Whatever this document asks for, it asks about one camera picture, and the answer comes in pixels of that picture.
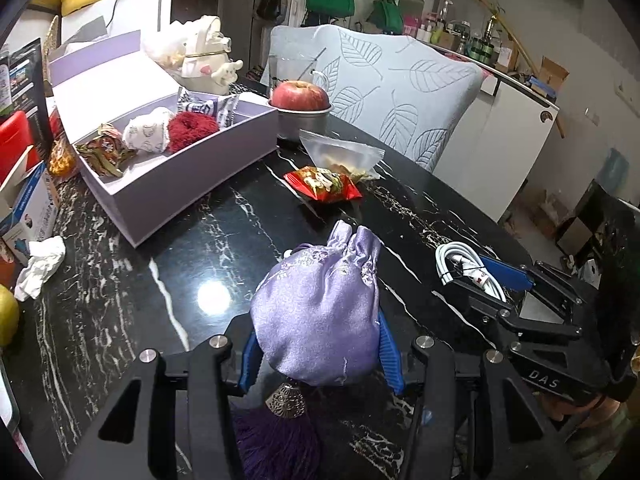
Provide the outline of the red fuzzy knitted item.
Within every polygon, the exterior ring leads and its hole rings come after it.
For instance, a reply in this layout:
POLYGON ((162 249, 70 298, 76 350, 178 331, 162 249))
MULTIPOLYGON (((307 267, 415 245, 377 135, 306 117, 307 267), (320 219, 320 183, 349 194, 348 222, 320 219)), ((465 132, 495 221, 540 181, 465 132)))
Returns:
POLYGON ((175 154, 191 144, 217 133, 219 126, 212 116, 195 112, 180 112, 168 122, 167 130, 168 151, 175 154))

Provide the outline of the black snack pouch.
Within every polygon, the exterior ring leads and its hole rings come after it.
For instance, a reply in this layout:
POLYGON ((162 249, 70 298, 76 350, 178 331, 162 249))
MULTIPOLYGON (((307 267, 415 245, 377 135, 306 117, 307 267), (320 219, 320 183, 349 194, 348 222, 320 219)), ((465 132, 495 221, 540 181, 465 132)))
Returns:
POLYGON ((10 83, 12 104, 25 113, 36 150, 41 158, 46 158, 52 148, 53 133, 44 92, 39 38, 10 54, 10 83))

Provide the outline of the red foil snack packet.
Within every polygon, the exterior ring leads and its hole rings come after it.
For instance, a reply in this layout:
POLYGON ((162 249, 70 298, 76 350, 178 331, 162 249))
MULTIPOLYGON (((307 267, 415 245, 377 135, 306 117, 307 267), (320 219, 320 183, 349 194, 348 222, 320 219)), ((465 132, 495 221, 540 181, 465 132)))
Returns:
POLYGON ((289 172, 283 179, 295 191, 320 203, 359 200, 361 197, 350 177, 326 168, 306 166, 289 172))

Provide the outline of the blue white tissue box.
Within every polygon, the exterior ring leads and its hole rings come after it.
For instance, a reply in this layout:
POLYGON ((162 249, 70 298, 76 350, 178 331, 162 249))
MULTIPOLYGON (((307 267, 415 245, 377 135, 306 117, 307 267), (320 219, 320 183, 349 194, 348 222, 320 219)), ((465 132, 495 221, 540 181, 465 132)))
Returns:
POLYGON ((30 257, 29 244, 52 235, 58 206, 58 191, 44 162, 29 174, 16 165, 2 183, 1 239, 23 266, 30 257))

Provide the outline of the red plastic container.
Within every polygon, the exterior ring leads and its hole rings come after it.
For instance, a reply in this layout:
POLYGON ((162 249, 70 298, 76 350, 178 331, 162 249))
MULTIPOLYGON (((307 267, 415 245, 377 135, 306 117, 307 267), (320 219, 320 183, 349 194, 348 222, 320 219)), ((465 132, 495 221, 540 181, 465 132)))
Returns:
POLYGON ((10 171, 20 157, 30 148, 27 155, 26 169, 31 170, 40 157, 36 150, 36 144, 30 131, 30 125, 26 114, 17 110, 1 125, 0 130, 0 178, 6 180, 10 171))

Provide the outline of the crumpled white tissue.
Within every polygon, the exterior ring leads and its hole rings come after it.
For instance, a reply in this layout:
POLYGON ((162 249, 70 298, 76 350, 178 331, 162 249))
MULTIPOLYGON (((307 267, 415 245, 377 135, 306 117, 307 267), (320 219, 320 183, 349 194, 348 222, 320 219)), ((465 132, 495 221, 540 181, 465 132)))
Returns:
POLYGON ((14 287, 17 301, 37 299, 44 283, 58 270, 65 255, 64 240, 59 235, 41 242, 28 243, 29 259, 14 287))

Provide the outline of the cream cartoon water bottle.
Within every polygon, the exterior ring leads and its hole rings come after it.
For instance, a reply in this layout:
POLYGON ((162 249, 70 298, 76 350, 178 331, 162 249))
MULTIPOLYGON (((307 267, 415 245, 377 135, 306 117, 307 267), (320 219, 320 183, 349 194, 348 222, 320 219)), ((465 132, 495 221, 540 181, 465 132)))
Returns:
POLYGON ((221 19, 203 15, 198 20, 178 25, 183 46, 178 81, 191 91, 226 96, 238 80, 242 60, 233 61, 232 41, 221 31, 221 19))

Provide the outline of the glass mug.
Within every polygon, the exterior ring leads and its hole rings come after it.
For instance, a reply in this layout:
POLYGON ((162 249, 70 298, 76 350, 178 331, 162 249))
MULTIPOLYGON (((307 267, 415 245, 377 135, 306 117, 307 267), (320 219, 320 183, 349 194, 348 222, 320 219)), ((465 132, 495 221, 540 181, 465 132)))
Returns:
POLYGON ((301 55, 270 55, 268 58, 268 84, 273 91, 279 84, 299 80, 315 84, 323 90, 329 85, 328 77, 317 68, 315 58, 301 55))

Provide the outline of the clear zip bag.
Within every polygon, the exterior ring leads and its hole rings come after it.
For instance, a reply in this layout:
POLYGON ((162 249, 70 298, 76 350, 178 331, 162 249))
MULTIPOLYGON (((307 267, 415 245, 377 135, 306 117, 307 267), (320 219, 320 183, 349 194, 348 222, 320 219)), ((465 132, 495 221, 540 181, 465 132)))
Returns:
POLYGON ((382 148, 333 139, 307 130, 299 133, 299 140, 318 168, 346 174, 354 183, 380 178, 375 165, 384 158, 385 151, 382 148))

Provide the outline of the yellow green pear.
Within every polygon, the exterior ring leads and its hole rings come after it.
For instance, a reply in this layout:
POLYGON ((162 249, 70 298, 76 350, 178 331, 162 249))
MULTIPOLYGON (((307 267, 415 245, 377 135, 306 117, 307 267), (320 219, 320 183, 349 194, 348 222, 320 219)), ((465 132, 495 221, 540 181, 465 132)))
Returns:
POLYGON ((3 285, 0 285, 0 347, 6 347, 13 339, 20 324, 20 306, 3 285))

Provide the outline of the lilac open gift box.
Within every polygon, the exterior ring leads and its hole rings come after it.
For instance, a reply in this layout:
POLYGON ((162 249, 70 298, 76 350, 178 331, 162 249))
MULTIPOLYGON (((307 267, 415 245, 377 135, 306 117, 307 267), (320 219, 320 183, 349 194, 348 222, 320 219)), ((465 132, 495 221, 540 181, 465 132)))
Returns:
POLYGON ((240 94, 234 124, 178 153, 168 151, 180 86, 144 53, 139 32, 68 44, 48 64, 58 114, 84 179, 131 246, 277 147, 277 113, 240 94), (137 156, 121 178, 96 174, 76 145, 112 124, 137 156))

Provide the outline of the brown gold snack wrapper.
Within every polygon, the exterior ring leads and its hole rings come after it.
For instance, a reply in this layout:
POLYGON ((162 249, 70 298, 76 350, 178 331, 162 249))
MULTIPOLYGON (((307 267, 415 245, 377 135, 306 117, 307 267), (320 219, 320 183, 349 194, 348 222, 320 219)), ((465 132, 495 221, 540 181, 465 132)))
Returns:
POLYGON ((137 151, 127 148, 122 134, 112 124, 102 124, 96 135, 76 145, 77 151, 89 167, 99 176, 119 179, 124 168, 137 151))

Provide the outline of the white printed snack bag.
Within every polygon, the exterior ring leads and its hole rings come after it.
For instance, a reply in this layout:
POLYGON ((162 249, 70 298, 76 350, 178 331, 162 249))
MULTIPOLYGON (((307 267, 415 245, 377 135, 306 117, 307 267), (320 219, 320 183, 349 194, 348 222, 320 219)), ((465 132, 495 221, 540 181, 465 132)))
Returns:
POLYGON ((216 94, 198 93, 181 88, 178 94, 177 110, 215 118, 219 127, 227 128, 234 124, 239 97, 238 94, 216 96, 216 94))

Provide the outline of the metal bowl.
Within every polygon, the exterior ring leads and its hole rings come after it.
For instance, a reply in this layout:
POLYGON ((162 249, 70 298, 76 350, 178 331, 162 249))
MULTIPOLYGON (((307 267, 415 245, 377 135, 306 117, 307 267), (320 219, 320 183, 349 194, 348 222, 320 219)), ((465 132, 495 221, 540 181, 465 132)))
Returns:
POLYGON ((288 110, 274 105, 272 100, 268 104, 277 110, 278 138, 288 141, 299 141, 299 133, 308 130, 324 133, 332 106, 324 110, 288 110))

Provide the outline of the purple satin drawstring pouch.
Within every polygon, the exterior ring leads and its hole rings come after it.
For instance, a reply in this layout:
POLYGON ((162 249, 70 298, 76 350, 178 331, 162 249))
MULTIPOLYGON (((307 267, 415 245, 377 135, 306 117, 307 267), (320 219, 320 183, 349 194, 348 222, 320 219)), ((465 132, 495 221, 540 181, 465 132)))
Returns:
POLYGON ((257 286, 257 345, 282 382, 259 408, 233 414, 249 479, 312 479, 320 452, 305 393, 356 382, 378 365, 378 255, 366 226, 337 221, 322 245, 301 244, 257 286))

